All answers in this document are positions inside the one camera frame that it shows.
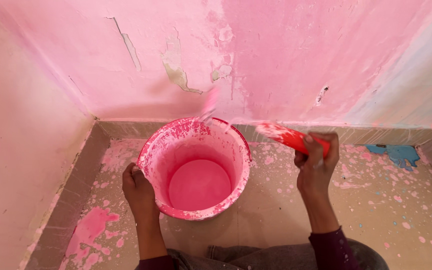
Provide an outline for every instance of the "floor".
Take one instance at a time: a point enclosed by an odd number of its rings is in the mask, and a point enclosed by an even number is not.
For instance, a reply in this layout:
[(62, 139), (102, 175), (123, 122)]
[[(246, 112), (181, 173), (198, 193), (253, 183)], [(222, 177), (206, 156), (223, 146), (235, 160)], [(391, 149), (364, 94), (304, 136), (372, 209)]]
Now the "floor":
[[(121, 173), (144, 143), (111, 141), (81, 215), (80, 224), (93, 226), (92, 233), (76, 230), (79, 246), (63, 262), (65, 269), (130, 270), (138, 264), (136, 229), (121, 191)], [(228, 210), (206, 221), (160, 215), (168, 248), (203, 256), (208, 244), (265, 248), (308, 242), (311, 227), (296, 189), (293, 152), (276, 143), (250, 143), (250, 148), (249, 181)], [(432, 269), (432, 167), (424, 157), (416, 164), (407, 171), (387, 155), (341, 145), (329, 188), (345, 235), (376, 250), (392, 270)]]

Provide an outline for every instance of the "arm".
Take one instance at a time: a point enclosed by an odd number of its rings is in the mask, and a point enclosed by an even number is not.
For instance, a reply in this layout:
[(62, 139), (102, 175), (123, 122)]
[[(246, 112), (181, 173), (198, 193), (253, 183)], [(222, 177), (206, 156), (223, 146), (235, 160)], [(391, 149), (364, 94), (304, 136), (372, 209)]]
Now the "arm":
[(129, 203), (136, 223), (141, 270), (174, 270), (168, 256), (161, 229), (155, 192), (143, 172), (130, 163), (123, 172), (124, 198)]
[[(331, 146), (323, 158), (323, 147), (313, 139), (329, 141)], [(309, 155), (296, 151), (294, 164), (300, 169), (297, 188), (301, 193), (311, 224), (311, 242), (319, 270), (359, 270), (357, 260), (339, 226), (329, 200), (328, 187), (339, 160), (336, 133), (309, 133), (304, 137)]]

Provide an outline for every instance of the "bucket rim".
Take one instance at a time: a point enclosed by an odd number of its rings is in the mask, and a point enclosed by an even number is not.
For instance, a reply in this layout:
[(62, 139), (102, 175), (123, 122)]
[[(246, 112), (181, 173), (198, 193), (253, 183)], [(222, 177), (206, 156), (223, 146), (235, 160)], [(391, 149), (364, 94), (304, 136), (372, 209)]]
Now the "bucket rim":
[[(213, 119), (213, 121), (215, 121), (215, 122), (213, 122), (213, 125), (216, 124), (216, 125), (219, 125), (221, 127), (223, 125), (225, 125), (225, 126), (229, 125), (229, 123), (225, 120), (221, 120), (221, 119), (215, 118), (215, 117), (213, 117), (212, 119)], [(197, 120), (198, 120), (198, 117), (179, 118), (177, 120), (173, 120), (173, 121), (165, 124), (164, 126), (160, 127), (158, 129), (158, 131), (163, 130), (163, 129), (168, 128), (168, 127), (171, 128), (172, 126), (174, 126), (176, 124), (176, 122), (182, 122), (182, 121), (187, 121), (187, 122), (193, 121), (194, 122)], [(138, 160), (136, 162), (138, 167), (140, 167), (140, 168), (143, 167), (141, 157), (144, 157), (147, 154), (148, 149), (153, 144), (153, 142), (156, 140), (156, 138), (159, 136), (160, 133), (158, 131), (154, 132), (148, 138), (148, 140), (145, 142), (144, 146), (142, 147), (141, 152), (139, 153), (139, 156), (138, 156)], [(246, 183), (248, 182), (252, 156), (251, 156), (251, 151), (249, 149), (248, 142), (246, 141), (244, 136), (241, 134), (241, 132), (239, 132), (239, 130), (237, 130), (237, 128), (235, 128), (234, 126), (231, 126), (231, 128), (228, 129), (226, 131), (226, 133), (230, 134), (236, 140), (237, 145), (239, 145), (239, 150), (241, 151), (241, 154), (243, 156), (241, 178), (239, 180), (237, 180), (236, 187), (233, 189), (233, 191), (219, 204), (214, 205), (214, 206), (207, 208), (207, 209), (196, 210), (196, 211), (184, 211), (184, 210), (175, 209), (175, 208), (173, 208), (167, 204), (164, 204), (158, 198), (156, 198), (155, 201), (156, 201), (156, 205), (159, 208), (159, 211), (161, 211), (163, 214), (165, 214), (167, 216), (177, 218), (177, 219), (182, 219), (182, 220), (189, 220), (189, 221), (205, 220), (208, 218), (215, 217), (219, 213), (225, 211), (239, 198), (239, 196), (241, 195), (241, 193), (244, 190), (244, 187), (246, 186)]]

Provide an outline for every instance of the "left hand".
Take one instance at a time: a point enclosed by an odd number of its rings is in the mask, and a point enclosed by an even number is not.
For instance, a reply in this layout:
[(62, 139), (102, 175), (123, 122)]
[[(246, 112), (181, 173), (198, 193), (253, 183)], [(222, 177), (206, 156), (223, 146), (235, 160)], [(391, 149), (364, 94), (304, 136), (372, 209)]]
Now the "left hand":
[(123, 172), (123, 193), (129, 203), (136, 225), (159, 225), (159, 208), (153, 185), (134, 162)]

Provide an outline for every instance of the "blue paint stain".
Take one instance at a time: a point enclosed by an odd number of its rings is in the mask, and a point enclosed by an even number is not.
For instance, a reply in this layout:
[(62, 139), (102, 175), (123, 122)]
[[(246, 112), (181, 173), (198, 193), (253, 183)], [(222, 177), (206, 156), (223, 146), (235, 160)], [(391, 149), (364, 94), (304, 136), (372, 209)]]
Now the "blue paint stain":
[(386, 145), (386, 147), (376, 146), (375, 144), (365, 144), (366, 148), (376, 154), (388, 154), (389, 159), (399, 168), (404, 168), (408, 171), (413, 171), (411, 166), (416, 166), (416, 161), (420, 160), (420, 157), (416, 153), (414, 147), (409, 145)]

